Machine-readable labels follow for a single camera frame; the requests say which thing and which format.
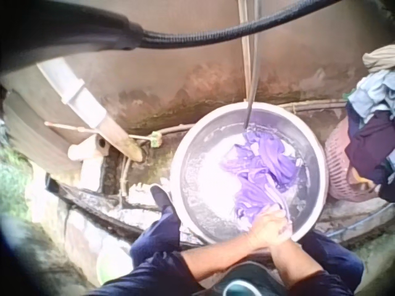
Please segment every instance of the forearm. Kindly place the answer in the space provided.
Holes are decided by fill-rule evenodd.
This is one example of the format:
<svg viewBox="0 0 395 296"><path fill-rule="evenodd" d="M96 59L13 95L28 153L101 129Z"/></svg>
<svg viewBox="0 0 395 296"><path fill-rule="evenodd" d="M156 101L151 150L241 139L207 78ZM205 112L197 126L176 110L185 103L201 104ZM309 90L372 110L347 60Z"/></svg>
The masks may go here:
<svg viewBox="0 0 395 296"><path fill-rule="evenodd" d="M254 250L248 235L215 245L208 245L181 253L189 270L197 281L223 271L248 256Z"/></svg>
<svg viewBox="0 0 395 296"><path fill-rule="evenodd" d="M291 239L281 245L271 247L273 262L285 286L295 283L323 271L323 268Z"/></svg>

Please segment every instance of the foot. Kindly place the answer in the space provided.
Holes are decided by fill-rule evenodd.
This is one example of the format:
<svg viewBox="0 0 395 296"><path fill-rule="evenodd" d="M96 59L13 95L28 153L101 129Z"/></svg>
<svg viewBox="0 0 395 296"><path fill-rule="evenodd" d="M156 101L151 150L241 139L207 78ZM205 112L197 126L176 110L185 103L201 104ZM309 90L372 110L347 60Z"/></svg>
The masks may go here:
<svg viewBox="0 0 395 296"><path fill-rule="evenodd" d="M152 194L152 197L155 200L156 205L159 207L159 210L163 210L167 206L172 206L172 202L170 201L170 197L168 194L162 189L162 187L158 184L151 185L149 191Z"/></svg>

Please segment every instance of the pile of clothes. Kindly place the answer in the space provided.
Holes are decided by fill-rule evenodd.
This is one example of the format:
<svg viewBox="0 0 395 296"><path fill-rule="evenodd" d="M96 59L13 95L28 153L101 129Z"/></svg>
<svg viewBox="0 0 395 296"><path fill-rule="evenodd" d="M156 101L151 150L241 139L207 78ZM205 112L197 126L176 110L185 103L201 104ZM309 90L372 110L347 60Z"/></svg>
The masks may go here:
<svg viewBox="0 0 395 296"><path fill-rule="evenodd" d="M266 131L249 131L243 136L246 143L235 144L221 162L222 168L241 182L235 197L236 217L242 221L239 225L248 228L265 206L273 204L284 209L290 219L282 193L294 184L299 171L301 162L294 157L295 151Z"/></svg>
<svg viewBox="0 0 395 296"><path fill-rule="evenodd" d="M345 152L357 174L395 202L395 45L365 54L364 63L370 74L347 95L351 142Z"/></svg>

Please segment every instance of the leg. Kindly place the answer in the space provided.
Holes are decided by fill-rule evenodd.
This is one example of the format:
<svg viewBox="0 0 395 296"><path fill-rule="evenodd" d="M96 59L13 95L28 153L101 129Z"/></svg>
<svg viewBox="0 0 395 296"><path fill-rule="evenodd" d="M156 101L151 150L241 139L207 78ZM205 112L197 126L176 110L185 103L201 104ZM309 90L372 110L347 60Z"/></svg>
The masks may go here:
<svg viewBox="0 0 395 296"><path fill-rule="evenodd" d="M131 245L130 256L134 267L151 258L156 252L180 250L181 221L178 219L167 193L159 186L151 187L151 193L162 210L162 216Z"/></svg>
<svg viewBox="0 0 395 296"><path fill-rule="evenodd" d="M356 290L364 273L364 264L357 255L317 231L310 231L299 243L323 269L338 275L350 290Z"/></svg>

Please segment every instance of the round metal tub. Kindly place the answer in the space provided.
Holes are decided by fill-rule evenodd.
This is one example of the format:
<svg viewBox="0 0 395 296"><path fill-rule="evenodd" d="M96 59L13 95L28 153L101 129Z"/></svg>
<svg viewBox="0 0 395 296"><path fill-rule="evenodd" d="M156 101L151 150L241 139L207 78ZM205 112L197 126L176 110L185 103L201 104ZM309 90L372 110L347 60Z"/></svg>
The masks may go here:
<svg viewBox="0 0 395 296"><path fill-rule="evenodd" d="M192 127L181 141L173 158L170 182L173 203L178 216L201 239L215 243L231 239L241 231L236 221L223 219L200 191L200 163L215 150L223 139L245 132L246 102L227 105L207 114ZM290 206L294 241L304 236L317 221L328 190L328 173L323 149L311 129L285 109L255 102L250 125L278 131L298 151L306 168L305 181L297 190L298 206ZM232 184L211 180L217 192ZM221 202L231 202L233 196L218 194Z"/></svg>

